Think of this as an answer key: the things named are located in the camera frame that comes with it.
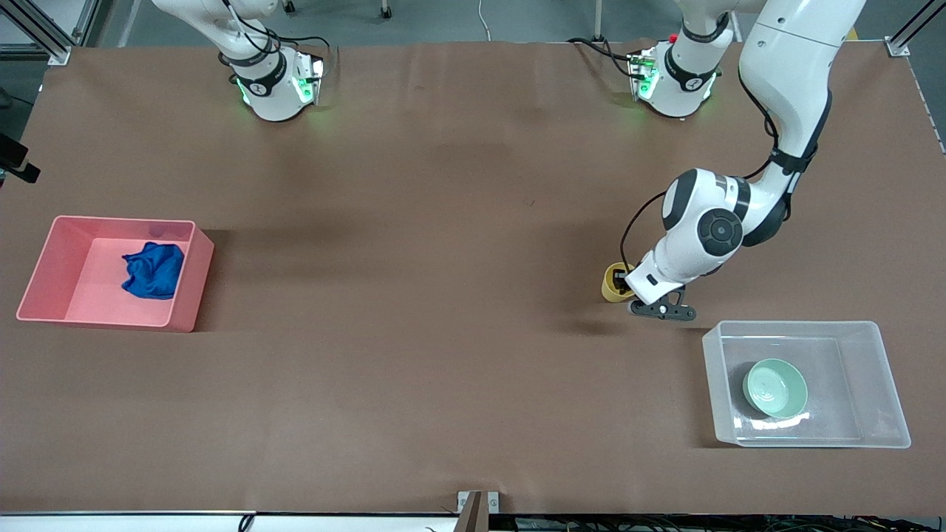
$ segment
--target floor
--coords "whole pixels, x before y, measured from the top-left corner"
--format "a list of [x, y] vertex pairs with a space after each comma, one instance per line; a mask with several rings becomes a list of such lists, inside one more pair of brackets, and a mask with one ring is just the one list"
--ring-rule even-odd
[[[880, 39], [896, 31], [923, 0], [867, 0], [855, 28], [861, 39]], [[288, 36], [317, 33], [340, 46], [483, 41], [476, 0], [392, 0], [394, 16], [380, 17], [379, 0], [296, 0], [296, 12], [278, 10], [267, 26]], [[482, 15], [494, 40], [561, 42], [588, 37], [594, 24], [593, 0], [483, 0]], [[602, 31], [614, 42], [638, 37], [663, 38], [678, 31], [680, 13], [670, 0], [604, 0]], [[741, 15], [743, 34], [754, 17]], [[204, 45], [196, 30], [164, 14], [149, 0], [113, 0], [102, 11], [99, 46]], [[911, 43], [910, 58], [934, 119], [946, 122], [946, 16], [931, 22]], [[46, 66], [38, 61], [0, 61], [0, 86], [32, 100]], [[19, 138], [29, 107], [15, 102], [0, 110], [0, 133]]]

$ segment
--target blue cloth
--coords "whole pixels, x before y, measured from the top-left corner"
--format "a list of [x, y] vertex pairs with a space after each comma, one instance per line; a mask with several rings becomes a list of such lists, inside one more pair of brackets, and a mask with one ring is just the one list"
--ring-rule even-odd
[[148, 242], [145, 249], [133, 255], [123, 255], [128, 261], [131, 277], [121, 287], [145, 299], [170, 299], [174, 297], [177, 279], [181, 276], [184, 252], [175, 244]]

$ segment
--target wire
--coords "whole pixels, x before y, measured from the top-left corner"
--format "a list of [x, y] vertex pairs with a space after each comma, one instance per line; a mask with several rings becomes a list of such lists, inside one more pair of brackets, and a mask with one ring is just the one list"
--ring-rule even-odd
[[633, 226], [633, 225], [634, 225], [634, 222], [636, 222], [636, 221], [638, 220], [638, 217], [640, 216], [640, 213], [642, 213], [642, 212], [644, 211], [644, 209], [647, 208], [648, 205], [650, 205], [650, 204], [652, 204], [653, 202], [657, 201], [658, 199], [664, 197], [665, 195], [667, 195], [667, 191], [666, 191], [666, 190], [664, 190], [663, 192], [660, 192], [658, 195], [654, 196], [654, 197], [651, 198], [650, 200], [647, 200], [647, 203], [644, 204], [641, 208], [638, 209], [637, 214], [634, 215], [634, 218], [631, 219], [631, 222], [629, 222], [629, 223], [627, 224], [627, 227], [624, 228], [624, 234], [621, 235], [621, 261], [624, 263], [624, 269], [625, 269], [625, 271], [626, 271], [627, 273], [629, 273], [629, 274], [631, 273], [631, 267], [627, 264], [627, 257], [624, 255], [624, 242], [627, 240], [627, 234], [631, 232], [631, 226]]
[[660, 516], [657, 516], [657, 515], [642, 516], [642, 517], [644, 517], [644, 519], [649, 519], [650, 521], [657, 522], [657, 524], [666, 523], [666, 524], [668, 524], [675, 532], [683, 532], [682, 530], [680, 530], [680, 527], [679, 527], [679, 526], [677, 526], [676, 524], [674, 524], [674, 522], [672, 522], [671, 520], [669, 520], [669, 519], [667, 519], [667, 518], [665, 518], [665, 517], [660, 517]]
[[640, 50], [633, 50], [633, 51], [627, 52], [627, 53], [624, 54], [624, 55], [619, 55], [619, 54], [614, 53], [614, 52], [611, 50], [611, 43], [609, 43], [607, 39], [602, 39], [602, 41], [601, 41], [601, 43], [604, 44], [604, 48], [601, 48], [600, 46], [596, 45], [596, 44], [593, 43], [592, 41], [589, 41], [588, 39], [582, 39], [581, 37], [575, 37], [575, 38], [573, 38], [573, 39], [568, 39], [568, 40], [566, 41], [566, 43], [570, 43], [570, 44], [584, 44], [585, 46], [588, 46], [589, 48], [591, 48], [592, 50], [598, 52], [599, 54], [611, 58], [611, 61], [614, 63], [614, 67], [617, 68], [619, 72], [621, 72], [622, 74], [624, 74], [624, 75], [627, 76], [628, 78], [630, 78], [630, 79], [632, 79], [632, 80], [643, 80], [643, 79], [644, 79], [644, 76], [642, 76], [642, 75], [640, 75], [640, 74], [632, 74], [631, 72], [629, 72], [629, 71], [627, 71], [627, 70], [624, 70], [623, 67], [621, 67], [621, 64], [618, 62], [618, 60], [620, 60], [620, 61], [627, 61], [627, 56], [628, 56], [628, 55], [638, 53], [638, 52], [640, 52]]
[[253, 526], [253, 520], [255, 517], [256, 516], [254, 514], [247, 514], [240, 518], [239, 526], [236, 527], [236, 532], [246, 532], [249, 530], [250, 527]]
[[[592, 41], [589, 41], [588, 39], [582, 39], [581, 37], [574, 37], [574, 38], [572, 38], [572, 39], [568, 39], [568, 40], [566, 41], [566, 43], [569, 43], [569, 44], [584, 44], [585, 46], [591, 48], [592, 50], [598, 52], [599, 54], [601, 54], [601, 55], [603, 55], [603, 56], [612, 55], [612, 54], [608, 54], [607, 50], [605, 50], [604, 48], [601, 48], [600, 46], [598, 46], [597, 44], [593, 43]], [[626, 56], [626, 55], [613, 54], [612, 57], [614, 57], [615, 59], [621, 60], [621, 61], [627, 61], [627, 56]]]
[[15, 100], [17, 100], [17, 101], [19, 101], [19, 102], [21, 102], [21, 103], [25, 103], [26, 105], [28, 105], [28, 106], [30, 106], [30, 107], [33, 106], [33, 102], [32, 102], [32, 101], [29, 101], [28, 99], [20, 98], [20, 97], [18, 97], [18, 96], [12, 95], [12, 94], [10, 94], [10, 93], [7, 93], [7, 96], [9, 96], [10, 98], [13, 98], [13, 99], [15, 99]]
[[[230, 0], [223, 0], [223, 4], [226, 5], [227, 9], [230, 10], [230, 14], [232, 14], [234, 16], [234, 19], [238, 22], [237, 25], [238, 26], [242, 25], [241, 29], [243, 31], [243, 36], [246, 37], [246, 40], [250, 42], [250, 46], [252, 46], [253, 48], [256, 48], [256, 51], [261, 54], [270, 55], [270, 54], [279, 53], [279, 45], [282, 43], [282, 41], [280, 41], [279, 36], [276, 35], [274, 31], [270, 29], [267, 29], [264, 31], [258, 27], [251, 26], [249, 23], [243, 20], [243, 17], [239, 16], [239, 13], [237, 13], [237, 10], [234, 9], [234, 7], [230, 4]], [[256, 33], [262, 33], [263, 35], [266, 35], [269, 38], [267, 39], [266, 47], [269, 47], [270, 43], [272, 42], [272, 39], [275, 38], [276, 44], [272, 47], [272, 50], [264, 50], [263, 48], [260, 48], [256, 44], [256, 42], [254, 42], [254, 40], [250, 37], [250, 34], [246, 32], [246, 28], [252, 29]]]
[[482, 22], [482, 28], [486, 30], [486, 41], [490, 43], [493, 42], [493, 36], [489, 34], [489, 25], [486, 24], [486, 19], [482, 18], [482, 0], [480, 0], [480, 6], [477, 8], [477, 12], [480, 14], [480, 22]]
[[274, 32], [272, 35], [273, 35], [276, 39], [279, 39], [280, 41], [283, 41], [283, 42], [286, 42], [286, 43], [299, 44], [299, 43], [302, 42], [302, 41], [322, 41], [322, 42], [325, 44], [325, 47], [326, 47], [326, 48], [331, 49], [331, 47], [332, 47], [332, 45], [329, 44], [328, 41], [327, 41], [325, 38], [319, 37], [318, 35], [312, 35], [312, 36], [310, 36], [310, 37], [283, 37], [282, 35], [279, 35], [279, 34], [277, 34], [277, 33], [275, 33], [275, 32]]
[[642, 76], [641, 74], [631, 74], [630, 71], [627, 71], [621, 68], [621, 64], [618, 62], [618, 58], [615, 57], [614, 52], [611, 51], [611, 43], [609, 43], [607, 39], [603, 39], [602, 44], [604, 44], [604, 48], [607, 50], [607, 55], [611, 57], [611, 62], [614, 63], [615, 68], [617, 68], [619, 71], [621, 71], [622, 74], [624, 74], [625, 76], [627, 76], [628, 78], [632, 80], [644, 80], [644, 76]]
[[[742, 85], [743, 91], [745, 91], [745, 95], [748, 96], [749, 99], [752, 100], [752, 103], [756, 105], [756, 108], [762, 112], [762, 116], [765, 118], [765, 134], [772, 137], [772, 151], [775, 151], [775, 149], [779, 147], [779, 130], [775, 127], [775, 120], [772, 119], [772, 116], [769, 114], [768, 110], [765, 109], [761, 103], [759, 103], [755, 95], [749, 92], [749, 88], [746, 87], [745, 82], [743, 82], [743, 76], [739, 75], [737, 77], [739, 78], [739, 84]], [[766, 157], [765, 162], [763, 162], [760, 167], [756, 168], [756, 170], [752, 173], [743, 176], [743, 179], [752, 179], [753, 177], [759, 175], [766, 167], [768, 167], [770, 162], [771, 160]]]

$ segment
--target green bowl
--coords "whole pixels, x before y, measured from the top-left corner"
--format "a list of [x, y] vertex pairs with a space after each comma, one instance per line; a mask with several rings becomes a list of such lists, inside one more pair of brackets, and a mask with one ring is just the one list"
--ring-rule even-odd
[[759, 412], [779, 419], [801, 414], [808, 402], [808, 385], [801, 372], [779, 359], [753, 365], [743, 379], [743, 393]]

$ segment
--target black cable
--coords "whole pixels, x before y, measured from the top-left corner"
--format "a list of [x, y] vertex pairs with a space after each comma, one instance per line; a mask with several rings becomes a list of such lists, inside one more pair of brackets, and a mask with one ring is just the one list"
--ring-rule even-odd
[[618, 58], [614, 57], [614, 52], [611, 51], [611, 43], [609, 43], [607, 39], [602, 40], [602, 43], [604, 44], [604, 49], [607, 50], [607, 55], [611, 58], [611, 62], [614, 63], [615, 68], [617, 68], [622, 74], [624, 74], [625, 76], [627, 76], [628, 78], [632, 80], [644, 80], [644, 76], [642, 76], [641, 74], [631, 74], [629, 71], [621, 68], [621, 64], [618, 62]]
[[[250, 26], [249, 24], [247, 24], [245, 20], [243, 20], [243, 17], [239, 16], [239, 13], [237, 13], [237, 10], [233, 9], [233, 6], [230, 4], [230, 0], [220, 0], [220, 1], [223, 2], [223, 5], [226, 6], [227, 9], [230, 10], [233, 13], [233, 15], [236, 17], [236, 19], [243, 25], [243, 28], [240, 28], [240, 32], [243, 34], [244, 37], [246, 37], [246, 40], [250, 42], [250, 46], [252, 46], [253, 48], [256, 48], [256, 51], [261, 54], [270, 55], [270, 54], [279, 53], [280, 41], [274, 31], [271, 31], [269, 29], [267, 29], [266, 31], [263, 31], [262, 29], [259, 29], [258, 27]], [[267, 47], [269, 47], [270, 43], [272, 42], [273, 37], [276, 37], [275, 39], [276, 44], [273, 45], [272, 50], [264, 50], [263, 48], [260, 48], [258, 45], [256, 45], [254, 40], [250, 38], [250, 34], [246, 32], [247, 27], [257, 33], [262, 33], [263, 35], [266, 35], [267, 37], [269, 37], [266, 43]], [[223, 59], [220, 56], [218, 56], [217, 59], [218, 61], [223, 62]]]
[[865, 524], [868, 524], [871, 528], [876, 530], [894, 530], [900, 532], [938, 532], [936, 528], [905, 520], [892, 521], [874, 515], [855, 515], [853, 518], [858, 522], [865, 522]]
[[253, 520], [256, 518], [254, 514], [244, 515], [239, 520], [239, 526], [236, 528], [236, 532], [247, 532], [251, 526], [253, 526]]
[[286, 43], [299, 44], [302, 41], [322, 41], [325, 43], [326, 48], [331, 48], [332, 45], [324, 37], [319, 37], [318, 35], [312, 35], [311, 37], [283, 37], [282, 35], [276, 35], [280, 41], [285, 41]]
[[669, 525], [674, 529], [675, 532], [683, 532], [682, 530], [680, 530], [680, 527], [679, 527], [679, 526], [677, 526], [673, 521], [671, 521], [671, 520], [669, 520], [669, 519], [667, 519], [667, 518], [665, 518], [665, 517], [661, 517], [661, 516], [658, 516], [658, 515], [652, 515], [652, 516], [648, 516], [647, 519], [650, 519], [651, 521], [657, 522], [658, 524], [660, 524], [661, 522], [667, 523], [667, 524], [669, 524]]
[[670, 532], [670, 530], [668, 530], [667, 527], [666, 527], [664, 524], [662, 524], [660, 521], [658, 521], [658, 520], [656, 520], [656, 519], [652, 519], [652, 518], [647, 517], [647, 516], [645, 516], [645, 515], [640, 515], [640, 516], [638, 516], [638, 519], [644, 520], [643, 525], [646, 526], [646, 527], [648, 527], [648, 528], [650, 528], [651, 530], [657, 529], [658, 532]]
[[[568, 39], [568, 40], [566, 41], [566, 43], [569, 43], [569, 44], [584, 44], [585, 46], [588, 46], [589, 48], [591, 48], [592, 50], [598, 52], [599, 54], [601, 54], [601, 55], [603, 55], [603, 56], [611, 55], [611, 57], [615, 57], [613, 54], [608, 54], [607, 50], [605, 50], [604, 48], [601, 48], [600, 46], [598, 46], [597, 44], [593, 43], [592, 41], [589, 41], [588, 39], [582, 39], [581, 37], [575, 37], [575, 38], [573, 38], [573, 39]], [[620, 59], [620, 60], [626, 61], [626, 60], [627, 60], [627, 57], [626, 57], [626, 56], [617, 56], [617, 57], [615, 57], [615, 59]]]
[[25, 103], [26, 105], [28, 105], [28, 106], [30, 106], [30, 107], [33, 106], [33, 102], [32, 102], [32, 101], [29, 101], [28, 99], [20, 98], [20, 97], [18, 97], [18, 96], [12, 95], [12, 94], [10, 94], [10, 93], [7, 93], [7, 96], [9, 96], [10, 98], [13, 98], [13, 99], [15, 99], [15, 100], [17, 100], [17, 101], [19, 101], [19, 102]]
[[640, 216], [640, 213], [642, 213], [642, 212], [644, 211], [644, 209], [647, 208], [648, 205], [650, 205], [650, 204], [652, 204], [653, 202], [657, 201], [658, 199], [662, 198], [662, 197], [665, 196], [666, 194], [667, 194], [667, 191], [664, 190], [663, 192], [660, 192], [658, 195], [654, 196], [654, 197], [651, 198], [650, 200], [647, 200], [647, 203], [644, 204], [641, 208], [638, 209], [637, 214], [634, 215], [634, 218], [631, 219], [631, 222], [629, 222], [629, 223], [627, 224], [627, 227], [624, 228], [624, 234], [621, 235], [621, 262], [624, 263], [624, 270], [625, 270], [627, 273], [629, 273], [629, 274], [631, 273], [631, 267], [630, 267], [630, 265], [627, 264], [627, 257], [624, 255], [624, 242], [627, 240], [627, 234], [631, 232], [631, 226], [633, 226], [633, 225], [634, 225], [634, 222], [636, 222], [636, 221], [638, 220], [638, 217]]
[[[779, 130], [775, 127], [775, 120], [772, 119], [772, 116], [769, 114], [768, 110], [765, 109], [761, 103], [759, 103], [755, 95], [749, 92], [749, 88], [746, 87], [745, 82], [743, 82], [742, 75], [737, 76], [737, 78], [739, 78], [739, 84], [742, 85], [745, 95], [748, 96], [750, 100], [752, 100], [752, 103], [755, 104], [756, 108], [759, 109], [759, 111], [762, 113], [762, 116], [765, 118], [765, 134], [772, 137], [772, 151], [774, 151], [779, 147]], [[771, 161], [769, 158], [766, 157], [765, 162], [763, 162], [760, 167], [756, 168], [756, 170], [752, 173], [743, 176], [743, 179], [752, 179], [753, 177], [759, 175], [762, 173], [765, 167], [769, 165], [770, 162]]]
[[637, 53], [637, 52], [640, 52], [640, 50], [633, 50], [633, 51], [631, 51], [631, 52], [628, 52], [627, 54], [619, 55], [619, 54], [614, 53], [614, 52], [611, 50], [611, 43], [609, 43], [607, 39], [603, 39], [603, 40], [602, 40], [602, 44], [604, 44], [604, 48], [601, 48], [601, 47], [597, 46], [595, 43], [593, 43], [592, 41], [589, 41], [588, 39], [582, 39], [582, 38], [580, 38], [580, 37], [575, 37], [574, 39], [568, 39], [566, 42], [567, 42], [567, 43], [570, 43], [570, 44], [584, 44], [584, 45], [590, 47], [592, 50], [598, 52], [599, 54], [611, 58], [611, 61], [614, 62], [614, 66], [615, 66], [622, 74], [624, 74], [624, 75], [627, 76], [628, 78], [631, 78], [631, 79], [633, 79], [633, 80], [643, 80], [643, 79], [644, 79], [644, 76], [642, 76], [642, 75], [640, 75], [640, 74], [632, 74], [632, 73], [628, 72], [627, 70], [624, 70], [624, 69], [621, 67], [621, 64], [618, 63], [618, 60], [620, 60], [620, 61], [627, 61], [627, 56], [628, 56], [628, 55], [634, 54], [634, 53]]

